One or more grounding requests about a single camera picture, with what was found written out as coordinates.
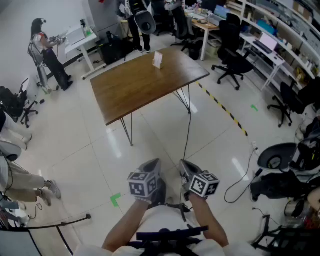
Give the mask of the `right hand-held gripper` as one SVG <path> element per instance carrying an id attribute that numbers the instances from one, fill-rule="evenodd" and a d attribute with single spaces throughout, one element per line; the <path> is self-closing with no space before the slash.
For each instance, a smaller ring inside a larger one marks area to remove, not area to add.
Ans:
<path id="1" fill-rule="evenodd" d="M 185 190 L 183 194 L 185 201 L 189 200 L 190 193 L 205 199 L 216 193 L 220 180 L 207 170 L 203 171 L 196 164 L 181 159 L 179 161 L 179 172 L 180 176 L 185 179 L 182 184 Z"/>

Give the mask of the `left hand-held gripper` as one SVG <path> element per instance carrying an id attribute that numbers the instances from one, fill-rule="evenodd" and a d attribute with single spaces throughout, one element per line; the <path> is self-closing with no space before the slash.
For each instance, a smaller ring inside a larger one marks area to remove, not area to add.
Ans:
<path id="1" fill-rule="evenodd" d="M 153 197 L 159 189 L 162 162 L 159 158 L 149 160 L 131 172 L 127 178 L 129 193 L 136 200 L 152 204 Z"/>

